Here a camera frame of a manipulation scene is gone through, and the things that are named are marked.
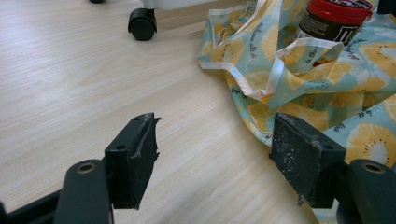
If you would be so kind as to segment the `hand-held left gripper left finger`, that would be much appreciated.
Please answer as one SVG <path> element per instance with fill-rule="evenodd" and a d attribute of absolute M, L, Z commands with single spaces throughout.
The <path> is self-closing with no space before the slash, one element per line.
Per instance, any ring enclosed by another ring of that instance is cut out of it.
<path fill-rule="evenodd" d="M 105 149 L 107 183 L 115 209 L 139 209 L 159 157 L 159 120 L 153 113 L 131 119 Z"/>

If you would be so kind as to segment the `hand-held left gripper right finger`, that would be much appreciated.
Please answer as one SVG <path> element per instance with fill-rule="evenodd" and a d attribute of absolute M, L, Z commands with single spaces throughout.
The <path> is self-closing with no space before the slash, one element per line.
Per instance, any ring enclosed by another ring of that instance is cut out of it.
<path fill-rule="evenodd" d="M 295 116 L 276 113 L 269 158 L 299 196 L 312 208 L 331 208 L 333 175 L 346 150 L 323 132 Z"/>

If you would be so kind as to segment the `lemon print cloth bag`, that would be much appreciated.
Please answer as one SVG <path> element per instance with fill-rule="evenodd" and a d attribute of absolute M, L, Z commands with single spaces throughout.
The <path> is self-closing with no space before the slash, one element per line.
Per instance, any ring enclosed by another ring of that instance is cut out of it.
<path fill-rule="evenodd" d="M 287 113 L 346 149 L 346 160 L 396 164 L 396 0 L 367 0 L 372 15 L 344 45 L 295 39 L 310 0 L 257 0 L 210 10 L 198 54 L 223 71 L 250 131 L 272 144 Z"/>

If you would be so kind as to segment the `red lid dark jar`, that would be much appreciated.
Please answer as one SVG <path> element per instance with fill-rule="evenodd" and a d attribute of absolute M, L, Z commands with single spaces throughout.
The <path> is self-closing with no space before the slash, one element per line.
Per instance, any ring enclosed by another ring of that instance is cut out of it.
<path fill-rule="evenodd" d="M 372 9 L 367 0 L 310 0 L 294 38 L 314 37 L 347 45 Z"/>

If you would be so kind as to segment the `white two-tier trolley cart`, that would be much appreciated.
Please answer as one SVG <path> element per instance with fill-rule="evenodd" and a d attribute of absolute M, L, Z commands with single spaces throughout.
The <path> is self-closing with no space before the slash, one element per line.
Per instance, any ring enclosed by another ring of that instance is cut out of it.
<path fill-rule="evenodd" d="M 257 0 L 138 0 L 142 6 L 135 8 L 129 16 L 127 30 L 138 41 L 149 41 L 158 32 L 157 11 L 193 12 L 204 7 L 213 7 L 222 2 L 241 1 L 242 7 Z"/>

